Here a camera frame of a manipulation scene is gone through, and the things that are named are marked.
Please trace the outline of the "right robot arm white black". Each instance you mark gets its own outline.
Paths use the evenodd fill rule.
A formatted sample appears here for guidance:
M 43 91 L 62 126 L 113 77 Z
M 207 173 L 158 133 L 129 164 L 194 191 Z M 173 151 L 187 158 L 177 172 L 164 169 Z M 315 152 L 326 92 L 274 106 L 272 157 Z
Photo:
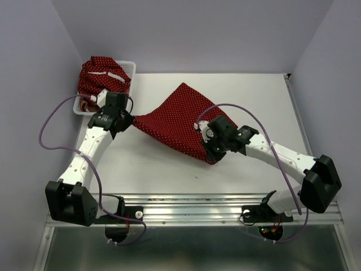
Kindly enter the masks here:
M 297 208 L 324 213 L 342 187 L 333 160 L 303 155 L 269 141 L 265 134 L 249 126 L 237 128 L 219 115 L 212 121 L 199 121 L 195 131 L 202 136 L 202 147 L 209 162 L 220 161 L 228 152 L 255 158 L 279 169 L 298 182 L 297 187 L 269 192 L 257 206 L 243 206 L 247 223 L 268 222 Z

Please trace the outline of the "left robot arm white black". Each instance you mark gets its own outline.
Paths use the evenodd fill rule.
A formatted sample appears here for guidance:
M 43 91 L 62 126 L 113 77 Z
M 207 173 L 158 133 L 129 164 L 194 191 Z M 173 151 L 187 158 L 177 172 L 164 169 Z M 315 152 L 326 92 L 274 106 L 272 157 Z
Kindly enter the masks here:
M 74 156 L 66 170 L 45 188 L 51 218 L 82 226 L 92 225 L 98 213 L 100 201 L 89 192 L 92 178 L 99 176 L 96 167 L 116 135 L 134 121 L 126 110 L 127 94 L 103 90 L 90 99 L 99 109 L 91 116 L 80 147 L 71 150 Z

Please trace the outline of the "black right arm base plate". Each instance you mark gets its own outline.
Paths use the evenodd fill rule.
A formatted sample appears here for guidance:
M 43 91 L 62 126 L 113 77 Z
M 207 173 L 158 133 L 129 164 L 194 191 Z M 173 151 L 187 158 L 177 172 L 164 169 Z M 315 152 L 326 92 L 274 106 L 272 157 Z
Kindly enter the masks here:
M 293 222 L 293 216 L 289 217 L 285 213 L 276 214 L 269 206 L 261 204 L 242 206 L 241 216 L 248 224 L 278 222 L 279 218 L 281 222 Z

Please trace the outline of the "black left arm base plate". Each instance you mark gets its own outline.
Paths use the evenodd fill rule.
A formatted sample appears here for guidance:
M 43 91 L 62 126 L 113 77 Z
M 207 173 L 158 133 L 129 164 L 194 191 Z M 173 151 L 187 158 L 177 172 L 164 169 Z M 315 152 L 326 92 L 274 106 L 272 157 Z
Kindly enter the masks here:
M 129 218 L 129 219 L 137 219 L 142 220 L 143 219 L 143 213 L 144 208 L 143 206 L 125 206 L 125 212 L 123 217 Z M 100 215 L 98 218 L 95 219 L 94 224 L 100 225 L 100 224 L 133 224 L 134 222 L 128 222 L 124 220 L 119 220 L 117 218 L 114 218 L 110 215 Z

